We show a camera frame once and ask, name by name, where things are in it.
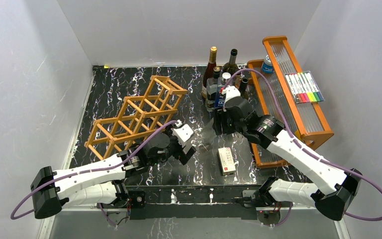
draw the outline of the marker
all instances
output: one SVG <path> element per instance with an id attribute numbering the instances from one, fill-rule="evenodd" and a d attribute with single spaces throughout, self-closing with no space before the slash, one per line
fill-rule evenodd
<path id="1" fill-rule="evenodd" d="M 301 103 L 301 99 L 299 98 L 297 92 L 296 92 L 296 89 L 295 89 L 295 86 L 293 85 L 293 83 L 291 82 L 290 78 L 289 78 L 289 75 L 285 75 L 286 77 L 286 81 L 287 81 L 287 84 L 289 85 L 289 88 L 290 88 L 290 92 L 292 93 L 293 95 L 293 99 L 295 100 L 295 102 L 298 104 L 298 103 Z"/>
<path id="2" fill-rule="evenodd" d="M 293 80 L 294 84 L 296 85 L 296 88 L 298 89 L 299 96 L 302 99 L 303 103 L 309 102 L 309 98 L 307 94 L 304 93 L 303 88 L 299 80 L 296 79 L 295 74 L 292 74 L 290 78 Z"/>
<path id="3" fill-rule="evenodd" d="M 312 83 L 313 87 L 314 87 L 314 90 L 315 92 L 317 93 L 317 96 L 318 98 L 320 99 L 320 101 L 324 101 L 324 98 L 323 98 L 323 95 L 321 94 L 321 92 L 319 91 L 318 87 L 317 87 L 317 84 L 315 83 L 313 77 L 311 76 L 311 73 L 306 73 L 307 76 L 308 76 L 308 79 L 310 80 L 310 82 Z"/>
<path id="4" fill-rule="evenodd" d="M 308 89 L 306 83 L 304 82 L 304 79 L 302 78 L 301 74 L 297 73 L 296 77 L 298 77 L 299 81 L 301 81 L 302 87 L 304 88 L 304 91 L 307 94 L 309 101 L 314 102 L 312 94 L 311 94 L 310 90 Z"/>
<path id="5" fill-rule="evenodd" d="M 310 101 L 317 102 L 318 100 L 315 98 L 314 91 L 312 90 L 310 83 L 307 81 L 307 79 L 304 77 L 303 73 L 298 73 L 298 76 L 302 79 L 302 82 L 304 83 L 305 87 L 308 90 L 308 96 L 310 97 Z"/>

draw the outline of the marble pattern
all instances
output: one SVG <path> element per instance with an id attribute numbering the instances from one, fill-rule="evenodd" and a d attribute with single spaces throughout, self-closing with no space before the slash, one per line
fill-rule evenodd
<path id="1" fill-rule="evenodd" d="M 284 166 L 269 169 L 256 169 L 247 139 L 240 134 L 217 137 L 210 147 L 199 146 L 200 132 L 210 120 L 201 97 L 201 81 L 205 66 L 108 68 L 95 67 L 94 82 L 87 102 L 86 111 L 74 148 L 70 168 L 95 162 L 97 157 L 84 147 L 95 119 L 115 117 L 125 96 L 144 94 L 151 75 L 169 76 L 174 82 L 188 89 L 179 112 L 174 119 L 188 123 L 195 131 L 192 143 L 197 152 L 183 166 L 173 158 L 150 168 L 148 173 L 126 179 L 126 185 L 243 185 L 262 184 L 269 176 L 284 180 L 306 182 L 307 178 L 294 167 Z M 254 103 L 254 91 L 249 88 L 250 102 Z M 222 176 L 216 156 L 220 147 L 231 147 L 235 158 L 236 173 Z M 103 153 L 105 144 L 96 149 Z"/>

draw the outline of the table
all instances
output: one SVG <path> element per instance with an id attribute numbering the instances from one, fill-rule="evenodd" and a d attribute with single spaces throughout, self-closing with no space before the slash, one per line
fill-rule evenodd
<path id="1" fill-rule="evenodd" d="M 197 152 L 183 166 L 171 158 L 164 164 L 157 164 L 148 173 L 127 178 L 128 186 L 239 186 L 261 185 L 269 176 L 295 182 L 307 182 L 308 179 L 292 166 L 269 169 L 256 169 L 248 141 L 240 134 L 222 135 L 216 138 L 211 147 L 198 147 L 201 142 L 199 132 L 210 120 L 201 97 L 201 81 L 205 66 L 177 67 L 139 67 L 104 68 L 94 67 L 94 79 L 90 96 L 81 123 L 81 129 L 74 148 L 70 168 L 82 166 L 98 160 L 84 147 L 95 119 L 115 117 L 125 96 L 144 94 L 151 75 L 169 76 L 174 82 L 188 89 L 188 95 L 178 107 L 174 119 L 188 123 L 195 131 L 192 143 Z M 249 87 L 250 102 L 254 102 L 255 91 Z M 103 144 L 97 150 L 104 150 Z M 222 176 L 216 156 L 220 147 L 230 147 L 235 158 L 236 173 Z"/>

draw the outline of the marker set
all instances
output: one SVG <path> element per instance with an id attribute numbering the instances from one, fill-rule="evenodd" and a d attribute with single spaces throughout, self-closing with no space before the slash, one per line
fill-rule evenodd
<path id="1" fill-rule="evenodd" d="M 315 103 L 324 101 L 310 71 L 286 73 L 285 78 L 295 103 Z"/>

